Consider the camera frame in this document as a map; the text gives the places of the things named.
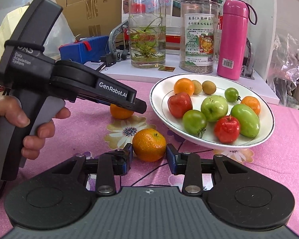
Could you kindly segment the person left hand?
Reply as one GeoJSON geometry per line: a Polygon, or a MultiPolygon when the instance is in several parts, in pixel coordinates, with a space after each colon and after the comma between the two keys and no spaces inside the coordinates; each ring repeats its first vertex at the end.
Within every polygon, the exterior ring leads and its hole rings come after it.
{"type": "MultiPolygon", "coordinates": [[[[30,124],[30,120],[13,97],[0,96],[0,117],[5,117],[12,125],[24,128],[30,124]]],[[[55,135],[55,125],[51,120],[37,129],[36,135],[24,138],[21,154],[23,157],[35,160],[44,147],[45,141],[55,135]]]]}

